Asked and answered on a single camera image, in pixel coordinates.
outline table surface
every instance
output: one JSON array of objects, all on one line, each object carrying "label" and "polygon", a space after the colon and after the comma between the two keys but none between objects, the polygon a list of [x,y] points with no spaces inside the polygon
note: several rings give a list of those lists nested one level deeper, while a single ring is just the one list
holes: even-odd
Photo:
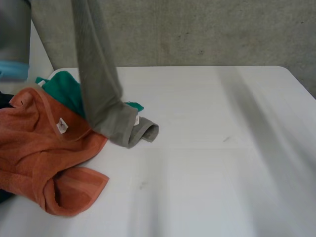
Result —
[{"label": "table surface", "polygon": [[24,197],[3,203],[0,237],[315,236],[316,102],[287,69],[118,74],[124,99],[160,125],[157,139],[130,150],[108,142],[84,163],[110,180],[75,217]]}]

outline white label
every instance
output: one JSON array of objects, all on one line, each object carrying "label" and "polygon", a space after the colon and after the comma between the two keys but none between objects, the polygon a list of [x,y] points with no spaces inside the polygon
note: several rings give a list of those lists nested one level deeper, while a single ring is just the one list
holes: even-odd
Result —
[{"label": "white label", "polygon": [[42,87],[45,83],[46,83],[46,82],[45,82],[44,80],[42,80],[42,81],[40,81],[40,82],[38,83],[38,85],[39,85],[40,87]]},{"label": "white label", "polygon": [[138,125],[139,124],[139,115],[136,116],[136,120],[135,120],[135,124],[134,126]]},{"label": "white label", "polygon": [[62,118],[59,119],[59,123],[56,126],[61,134],[65,133],[68,129],[68,125]]}]

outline teal towel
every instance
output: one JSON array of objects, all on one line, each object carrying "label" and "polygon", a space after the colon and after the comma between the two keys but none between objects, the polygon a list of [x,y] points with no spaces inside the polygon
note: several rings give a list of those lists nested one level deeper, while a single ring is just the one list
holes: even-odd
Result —
[{"label": "teal towel", "polygon": [[136,103],[136,102],[126,102],[126,104],[128,104],[129,106],[133,107],[133,108],[137,108],[138,109],[138,112],[141,112],[144,107],[141,106],[140,104]]},{"label": "teal towel", "polygon": [[49,95],[85,118],[80,84],[70,73],[66,71],[58,72],[51,80],[37,78],[36,83],[42,80],[46,82],[42,88]]}]

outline orange towel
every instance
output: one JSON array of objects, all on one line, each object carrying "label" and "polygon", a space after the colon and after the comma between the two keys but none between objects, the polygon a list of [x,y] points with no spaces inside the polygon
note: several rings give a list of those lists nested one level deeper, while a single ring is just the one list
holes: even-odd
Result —
[{"label": "orange towel", "polygon": [[[73,167],[107,139],[42,89],[25,88],[0,110],[0,189],[28,197],[46,212],[73,216],[88,209],[108,177]],[[62,118],[68,130],[60,134]]]}]

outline concrete wall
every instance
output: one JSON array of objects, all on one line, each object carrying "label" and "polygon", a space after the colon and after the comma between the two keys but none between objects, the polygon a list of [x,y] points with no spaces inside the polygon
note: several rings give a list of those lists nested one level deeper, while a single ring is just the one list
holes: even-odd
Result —
[{"label": "concrete wall", "polygon": [[[316,96],[315,0],[98,0],[117,66],[279,65]],[[33,0],[54,68],[76,67],[70,0]]]}]

